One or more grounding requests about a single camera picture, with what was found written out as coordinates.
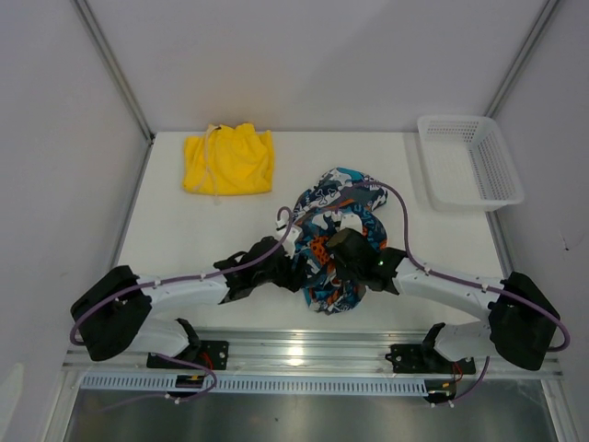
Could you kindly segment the yellow shorts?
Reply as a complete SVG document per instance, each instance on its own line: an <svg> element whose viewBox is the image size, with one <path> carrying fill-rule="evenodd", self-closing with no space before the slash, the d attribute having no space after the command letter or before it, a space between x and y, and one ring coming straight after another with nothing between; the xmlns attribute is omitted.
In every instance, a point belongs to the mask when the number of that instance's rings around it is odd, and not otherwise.
<svg viewBox="0 0 589 442"><path fill-rule="evenodd" d="M259 132L248 122L211 124L204 134L184 141L181 188L214 198L268 193L274 166L272 132Z"/></svg>

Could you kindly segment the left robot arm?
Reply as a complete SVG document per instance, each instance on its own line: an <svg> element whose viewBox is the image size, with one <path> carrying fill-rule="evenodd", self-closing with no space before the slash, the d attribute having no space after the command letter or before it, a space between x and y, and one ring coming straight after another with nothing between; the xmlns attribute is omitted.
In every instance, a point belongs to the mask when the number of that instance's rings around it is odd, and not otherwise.
<svg viewBox="0 0 589 442"><path fill-rule="evenodd" d="M165 320L163 314L235 302L267 284L296 292L305 280L305 260L289 254L273 237L215 262L202 276L158 280L141 277L127 265L118 266L71 307L75 325L70 339L85 347L95 362L136 351L150 355L150 367L171 360L188 368L198 361L202 341L189 320Z"/></svg>

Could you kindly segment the patterned blue orange shorts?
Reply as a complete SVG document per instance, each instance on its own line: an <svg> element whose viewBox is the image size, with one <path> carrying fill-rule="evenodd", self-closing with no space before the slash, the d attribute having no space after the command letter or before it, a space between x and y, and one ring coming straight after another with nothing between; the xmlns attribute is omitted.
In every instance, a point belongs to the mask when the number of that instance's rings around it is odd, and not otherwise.
<svg viewBox="0 0 589 442"><path fill-rule="evenodd" d="M342 280L326 248L344 215L356 215L362 235L375 250L387 246L387 232L374 211L387 203L388 191L368 186L375 179L353 169L325 172L294 204L294 227L300 230L294 243L294 262L305 265L301 290L307 306L326 315L349 311L361 302L365 288Z"/></svg>

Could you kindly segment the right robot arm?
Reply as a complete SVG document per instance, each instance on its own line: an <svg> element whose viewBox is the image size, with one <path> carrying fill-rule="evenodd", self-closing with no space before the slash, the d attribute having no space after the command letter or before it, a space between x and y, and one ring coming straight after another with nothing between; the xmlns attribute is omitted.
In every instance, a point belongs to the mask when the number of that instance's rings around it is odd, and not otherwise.
<svg viewBox="0 0 589 442"><path fill-rule="evenodd" d="M420 359L443 370L467 357L498 355L514 366L537 371L544 363L560 314L525 274L505 279L443 273L415 262L405 250L375 250L359 232L345 228L328 240L337 275L375 292L428 299L473 317L469 323L432 326Z"/></svg>

